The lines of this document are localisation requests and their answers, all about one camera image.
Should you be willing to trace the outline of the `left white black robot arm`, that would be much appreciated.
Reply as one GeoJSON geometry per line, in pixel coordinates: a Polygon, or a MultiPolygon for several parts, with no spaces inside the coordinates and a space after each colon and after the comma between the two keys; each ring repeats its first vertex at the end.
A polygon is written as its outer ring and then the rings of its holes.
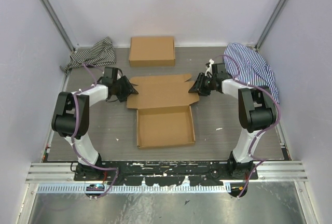
{"type": "Polygon", "coordinates": [[[119,102],[125,102],[130,95],[138,91],[121,69],[106,66],[103,75],[85,89],[74,92],[60,92],[53,112],[51,127],[64,138],[77,156],[76,173],[94,181],[100,180],[108,171],[99,152],[94,148],[88,134],[90,125],[90,107],[109,101],[112,96],[119,102]]]}

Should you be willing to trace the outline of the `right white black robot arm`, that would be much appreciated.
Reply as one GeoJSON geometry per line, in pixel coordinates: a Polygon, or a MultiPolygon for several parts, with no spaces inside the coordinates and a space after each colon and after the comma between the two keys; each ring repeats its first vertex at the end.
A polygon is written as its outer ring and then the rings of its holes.
{"type": "Polygon", "coordinates": [[[189,93],[209,96],[211,91],[230,95],[238,100],[241,134],[227,160],[226,171],[233,179],[241,179],[252,169],[253,152],[260,136],[276,123],[277,112],[267,86],[255,88],[237,82],[226,71],[224,63],[206,63],[206,71],[199,73],[189,93]]]}

